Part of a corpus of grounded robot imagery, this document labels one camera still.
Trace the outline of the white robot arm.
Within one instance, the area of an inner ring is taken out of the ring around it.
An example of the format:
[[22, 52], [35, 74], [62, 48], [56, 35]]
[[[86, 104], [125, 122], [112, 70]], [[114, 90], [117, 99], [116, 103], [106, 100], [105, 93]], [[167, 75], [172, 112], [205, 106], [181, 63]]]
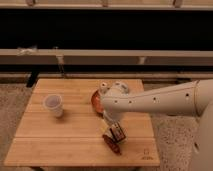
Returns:
[[213, 171], [213, 79], [196, 80], [164, 88], [132, 93], [123, 82], [99, 88], [104, 119], [109, 125], [125, 112], [198, 116], [188, 171]]

